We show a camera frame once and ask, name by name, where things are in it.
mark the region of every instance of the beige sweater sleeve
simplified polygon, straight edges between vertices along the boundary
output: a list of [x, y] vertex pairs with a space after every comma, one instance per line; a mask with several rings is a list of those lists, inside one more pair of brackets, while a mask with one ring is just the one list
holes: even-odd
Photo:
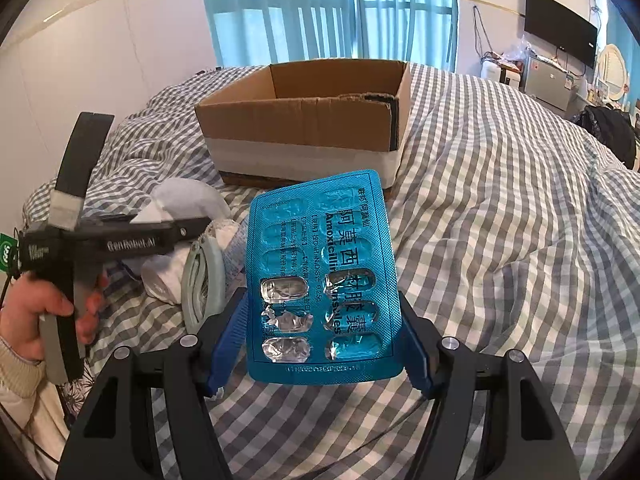
[[[0, 403], [41, 448], [59, 460], [68, 430], [56, 388], [44, 380], [44, 366], [17, 356], [0, 338]], [[56, 464], [20, 434], [3, 410], [0, 416], [33, 468], [43, 478], [53, 480]]]

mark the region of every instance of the black bag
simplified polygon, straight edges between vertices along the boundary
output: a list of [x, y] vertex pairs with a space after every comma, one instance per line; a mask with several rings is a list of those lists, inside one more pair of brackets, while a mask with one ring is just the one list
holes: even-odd
[[636, 163], [636, 134], [626, 114], [604, 106], [587, 106], [571, 122], [607, 146], [630, 170]]

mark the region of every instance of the silver screw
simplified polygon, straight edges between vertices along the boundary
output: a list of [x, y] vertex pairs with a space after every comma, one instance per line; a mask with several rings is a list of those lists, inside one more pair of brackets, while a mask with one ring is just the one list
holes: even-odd
[[189, 348], [191, 346], [195, 346], [198, 343], [198, 337], [193, 334], [183, 335], [180, 338], [180, 345], [185, 348]]
[[511, 359], [515, 363], [521, 363], [524, 361], [525, 357], [520, 350], [516, 350], [514, 348], [513, 350], [509, 350], [509, 359]]
[[115, 352], [113, 353], [113, 356], [116, 359], [126, 359], [127, 357], [129, 357], [130, 351], [129, 348], [126, 346], [120, 346], [118, 348], [115, 349]]
[[457, 350], [460, 346], [460, 341], [458, 341], [455, 337], [443, 337], [442, 346], [447, 350]]

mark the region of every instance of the teal curtain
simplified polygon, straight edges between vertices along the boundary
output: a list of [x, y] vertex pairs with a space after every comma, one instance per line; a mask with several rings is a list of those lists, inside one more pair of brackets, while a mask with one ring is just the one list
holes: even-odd
[[218, 63], [318, 57], [410, 60], [452, 69], [457, 0], [204, 0]]
[[617, 46], [622, 57], [625, 58], [626, 71], [630, 74], [628, 97], [631, 102], [631, 113], [633, 113], [636, 100], [640, 99], [640, 45], [619, 10], [610, 0], [607, 0], [607, 9], [609, 10], [607, 43]]

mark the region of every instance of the bedspread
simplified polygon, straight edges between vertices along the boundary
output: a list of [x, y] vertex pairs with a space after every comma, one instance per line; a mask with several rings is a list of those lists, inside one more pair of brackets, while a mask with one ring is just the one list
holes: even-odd
[[[230, 68], [168, 87], [108, 137], [85, 215], [135, 213], [170, 176], [218, 186], [235, 219], [256, 189], [224, 186], [193, 107], [248, 73]], [[498, 83], [413, 65], [398, 179], [387, 202], [399, 288], [440, 333], [503, 354], [521, 348], [566, 428], [583, 479], [613, 459], [640, 413], [640, 176], [586, 131]], [[25, 204], [47, 215], [52, 183]], [[165, 348], [184, 333], [180, 308], [148, 298], [110, 268], [108, 309], [88, 357], [91, 384], [116, 346]], [[82, 402], [81, 383], [69, 393]], [[234, 476], [400, 478], [431, 403], [405, 373], [337, 386], [253, 381], [239, 360], [209, 414]], [[459, 476], [481, 436], [478, 394]], [[161, 391], [153, 392], [162, 468], [179, 472]]]

